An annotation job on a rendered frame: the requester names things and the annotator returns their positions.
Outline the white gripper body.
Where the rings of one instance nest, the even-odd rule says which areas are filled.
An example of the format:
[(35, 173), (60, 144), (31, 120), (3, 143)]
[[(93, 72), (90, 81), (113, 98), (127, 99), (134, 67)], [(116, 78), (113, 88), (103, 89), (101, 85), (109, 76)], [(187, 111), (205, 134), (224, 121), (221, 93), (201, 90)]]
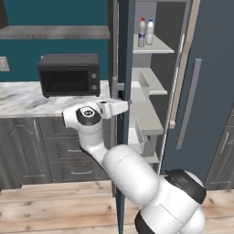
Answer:
[(129, 109), (127, 101), (110, 101), (109, 104), (112, 116), (127, 112)]

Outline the blue-grey narrow fridge door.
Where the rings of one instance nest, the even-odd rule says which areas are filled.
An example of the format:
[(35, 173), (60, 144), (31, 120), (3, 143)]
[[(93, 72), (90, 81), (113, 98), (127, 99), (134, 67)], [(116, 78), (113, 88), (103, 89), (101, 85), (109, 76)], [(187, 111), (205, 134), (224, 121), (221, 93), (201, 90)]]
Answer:
[[(132, 65), (133, 65), (133, 33), (135, 0), (118, 0), (119, 2), (119, 50), (118, 80), (124, 83), (121, 98), (130, 103)], [(128, 143), (129, 111), (117, 117), (117, 144)], [(123, 234), (124, 194), (116, 188), (116, 208), (119, 234)]]

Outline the blue-grey wide fridge door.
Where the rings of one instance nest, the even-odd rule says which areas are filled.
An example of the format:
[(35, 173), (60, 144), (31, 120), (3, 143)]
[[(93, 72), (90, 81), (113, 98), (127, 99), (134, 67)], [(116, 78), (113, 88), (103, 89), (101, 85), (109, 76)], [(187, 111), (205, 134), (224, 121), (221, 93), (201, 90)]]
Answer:
[[(202, 59), (182, 148), (177, 139), (195, 59)], [(168, 133), (162, 170), (186, 169), (204, 184), (234, 105), (234, 0), (201, 0), (175, 129)]]

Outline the grey tall cupboard door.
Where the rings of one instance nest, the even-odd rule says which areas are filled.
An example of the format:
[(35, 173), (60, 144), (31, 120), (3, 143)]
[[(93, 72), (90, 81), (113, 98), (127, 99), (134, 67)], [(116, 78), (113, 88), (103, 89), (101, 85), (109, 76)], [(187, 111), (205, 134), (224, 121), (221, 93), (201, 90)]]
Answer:
[[(223, 153), (219, 154), (226, 132), (229, 132), (229, 138)], [(234, 105), (208, 172), (205, 187), (207, 190), (234, 188)]]

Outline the fridge body with shelves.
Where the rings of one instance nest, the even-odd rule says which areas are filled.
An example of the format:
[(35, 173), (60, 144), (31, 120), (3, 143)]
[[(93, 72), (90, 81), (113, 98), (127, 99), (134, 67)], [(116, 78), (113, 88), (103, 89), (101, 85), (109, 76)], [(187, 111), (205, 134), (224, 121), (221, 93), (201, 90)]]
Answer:
[(165, 142), (171, 119), (177, 106), (174, 104), (184, 58), (187, 24), (193, 0), (136, 0), (134, 32), (140, 23), (153, 23), (153, 43), (138, 45), (133, 39), (133, 83), (143, 81), (145, 101), (134, 104), (131, 114), (138, 117), (144, 136), (143, 157), (155, 171), (162, 167)]

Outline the black microwave oven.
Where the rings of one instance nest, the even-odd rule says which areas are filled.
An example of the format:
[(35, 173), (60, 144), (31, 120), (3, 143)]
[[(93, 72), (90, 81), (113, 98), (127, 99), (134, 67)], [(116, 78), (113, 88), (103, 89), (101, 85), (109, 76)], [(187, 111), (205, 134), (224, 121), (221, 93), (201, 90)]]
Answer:
[(101, 94), (98, 54), (46, 54), (37, 71), (46, 98)]

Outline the grey drawer front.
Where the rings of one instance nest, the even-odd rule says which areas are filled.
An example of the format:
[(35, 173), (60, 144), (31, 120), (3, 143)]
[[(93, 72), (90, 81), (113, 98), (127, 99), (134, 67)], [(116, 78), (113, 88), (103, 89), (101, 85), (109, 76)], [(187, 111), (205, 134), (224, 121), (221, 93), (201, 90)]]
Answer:
[(54, 183), (110, 180), (96, 162), (51, 163), (50, 171)]
[(92, 162), (93, 158), (84, 152), (70, 153), (68, 149), (79, 150), (80, 141), (78, 138), (54, 138), (44, 140), (48, 160), (50, 163), (61, 162)]
[(74, 129), (65, 127), (61, 117), (41, 117), (38, 120), (45, 138), (78, 136)]

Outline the red-capped water bottle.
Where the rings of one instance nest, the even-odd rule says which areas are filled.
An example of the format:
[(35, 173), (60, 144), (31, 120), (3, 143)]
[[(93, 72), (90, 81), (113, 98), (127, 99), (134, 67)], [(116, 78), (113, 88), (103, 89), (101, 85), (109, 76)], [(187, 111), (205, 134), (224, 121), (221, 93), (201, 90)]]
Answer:
[(146, 28), (146, 24), (144, 22), (144, 17), (142, 17), (141, 22), (139, 24), (139, 29), (138, 29), (138, 47), (139, 48), (144, 47), (145, 28)]

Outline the blue-capped water bottle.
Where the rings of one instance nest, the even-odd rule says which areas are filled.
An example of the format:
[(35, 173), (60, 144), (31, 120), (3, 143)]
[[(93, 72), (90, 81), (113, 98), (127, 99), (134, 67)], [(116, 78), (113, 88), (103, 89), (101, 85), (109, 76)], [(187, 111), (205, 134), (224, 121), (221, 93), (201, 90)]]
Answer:
[(146, 26), (146, 36), (145, 36), (146, 45), (153, 44), (153, 35), (154, 35), (154, 22), (153, 22), (153, 19), (150, 18)]

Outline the dark range hood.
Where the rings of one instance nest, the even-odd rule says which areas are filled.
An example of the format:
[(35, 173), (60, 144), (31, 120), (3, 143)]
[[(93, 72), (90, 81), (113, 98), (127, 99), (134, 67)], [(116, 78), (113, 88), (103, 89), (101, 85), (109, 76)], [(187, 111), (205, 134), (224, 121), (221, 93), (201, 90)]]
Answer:
[(0, 29), (8, 27), (7, 13), (5, 10), (4, 0), (0, 0)]

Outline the grey wall shelf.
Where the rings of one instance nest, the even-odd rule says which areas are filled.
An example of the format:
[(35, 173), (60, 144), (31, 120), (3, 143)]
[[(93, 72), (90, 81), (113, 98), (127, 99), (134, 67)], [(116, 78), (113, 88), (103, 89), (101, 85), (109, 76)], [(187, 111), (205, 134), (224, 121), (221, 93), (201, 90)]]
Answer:
[(8, 26), (0, 39), (110, 39), (107, 26)]

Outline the pale wall socket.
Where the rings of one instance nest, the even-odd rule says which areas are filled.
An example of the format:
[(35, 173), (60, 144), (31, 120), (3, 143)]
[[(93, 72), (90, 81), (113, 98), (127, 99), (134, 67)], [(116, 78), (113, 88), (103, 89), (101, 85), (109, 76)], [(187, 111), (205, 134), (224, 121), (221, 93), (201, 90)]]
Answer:
[(6, 57), (0, 57), (0, 71), (9, 71), (9, 66)]

